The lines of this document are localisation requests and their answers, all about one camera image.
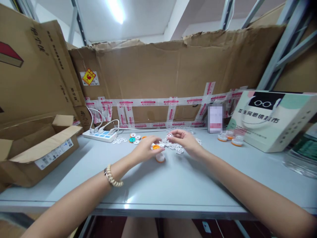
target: water bottle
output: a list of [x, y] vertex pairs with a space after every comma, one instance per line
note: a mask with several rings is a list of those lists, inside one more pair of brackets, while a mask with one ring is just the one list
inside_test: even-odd
[[299, 174], [317, 179], [317, 123], [285, 155], [284, 165]]

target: white table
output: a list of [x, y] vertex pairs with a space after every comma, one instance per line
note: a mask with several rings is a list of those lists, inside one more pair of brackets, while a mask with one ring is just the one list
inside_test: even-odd
[[[317, 180], [282, 164], [283, 153], [263, 153], [245, 144], [220, 142], [217, 134], [195, 130], [203, 147], [258, 182], [317, 214]], [[129, 138], [131, 131], [119, 137]], [[165, 137], [165, 132], [142, 132]], [[12, 187], [0, 194], [0, 212], [40, 213], [88, 178], [131, 152], [129, 142], [112, 144], [78, 137], [80, 148], [32, 188]], [[92, 212], [104, 216], [253, 219], [208, 171], [187, 153], [165, 150], [165, 163], [155, 159], [139, 164]]]

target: left hand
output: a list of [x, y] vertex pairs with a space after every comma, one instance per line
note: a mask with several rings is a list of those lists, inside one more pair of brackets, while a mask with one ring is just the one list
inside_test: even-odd
[[131, 155], [136, 159], [137, 163], [141, 163], [154, 157], [156, 154], [161, 153], [165, 148], [151, 150], [152, 143], [158, 143], [162, 140], [157, 136], [148, 136], [140, 141], [137, 147], [131, 152]]

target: person's leg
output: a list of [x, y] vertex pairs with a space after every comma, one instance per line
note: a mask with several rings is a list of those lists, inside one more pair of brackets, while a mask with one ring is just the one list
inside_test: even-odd
[[128, 217], [121, 238], [158, 238], [154, 218]]
[[164, 238], [202, 238], [191, 219], [164, 219]]

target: ceiling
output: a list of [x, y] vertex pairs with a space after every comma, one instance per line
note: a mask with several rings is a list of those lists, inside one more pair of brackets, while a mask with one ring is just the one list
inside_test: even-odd
[[[114, 20], [107, 6], [107, 0], [78, 0], [89, 41], [113, 41], [163, 34], [176, 2], [176, 0], [118, 1], [121, 1], [125, 12], [125, 21], [122, 25]], [[256, 1], [235, 0], [233, 18], [245, 18]], [[71, 0], [38, 0], [37, 2], [66, 24], [71, 24], [73, 9]], [[256, 16], [261, 16], [283, 2], [285, 0], [265, 0]], [[225, 0], [206, 0], [191, 24], [220, 20], [224, 3]]]
[[[256, 2], [257, 0], [235, 0], [233, 19], [246, 18]], [[284, 2], [285, 0], [265, 0], [255, 16], [262, 16]], [[221, 20], [224, 6], [225, 0], [206, 0], [192, 24]]]

